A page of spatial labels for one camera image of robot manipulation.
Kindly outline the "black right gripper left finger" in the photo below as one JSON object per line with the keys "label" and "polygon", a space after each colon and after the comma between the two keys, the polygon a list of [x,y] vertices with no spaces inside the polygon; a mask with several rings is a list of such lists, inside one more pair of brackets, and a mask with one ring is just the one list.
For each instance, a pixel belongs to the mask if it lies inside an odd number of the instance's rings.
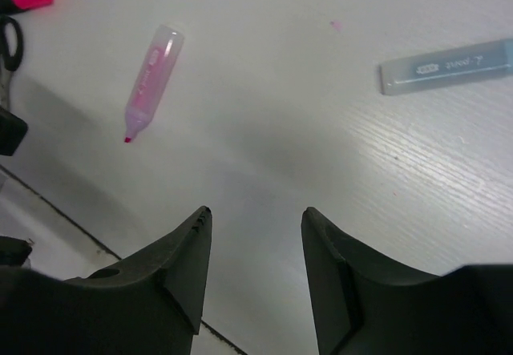
{"label": "black right gripper left finger", "polygon": [[212,242],[203,206],[86,278],[1,270],[4,354],[188,354],[200,330]]}

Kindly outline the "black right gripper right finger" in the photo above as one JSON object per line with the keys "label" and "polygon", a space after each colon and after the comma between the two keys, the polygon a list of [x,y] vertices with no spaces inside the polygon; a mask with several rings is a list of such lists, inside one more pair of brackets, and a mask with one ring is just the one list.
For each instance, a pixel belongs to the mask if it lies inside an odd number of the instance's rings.
{"label": "black right gripper right finger", "polygon": [[348,235],[315,208],[304,211],[301,235],[320,353],[511,353],[509,264],[432,275]]}

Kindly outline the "pink translucent highlighter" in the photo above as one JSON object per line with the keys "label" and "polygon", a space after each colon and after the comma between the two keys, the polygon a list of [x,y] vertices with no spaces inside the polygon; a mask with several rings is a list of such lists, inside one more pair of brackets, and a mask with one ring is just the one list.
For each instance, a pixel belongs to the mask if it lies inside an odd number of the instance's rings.
{"label": "pink translucent highlighter", "polygon": [[184,36],[169,26],[154,34],[125,108],[125,143],[153,120],[183,44]]}

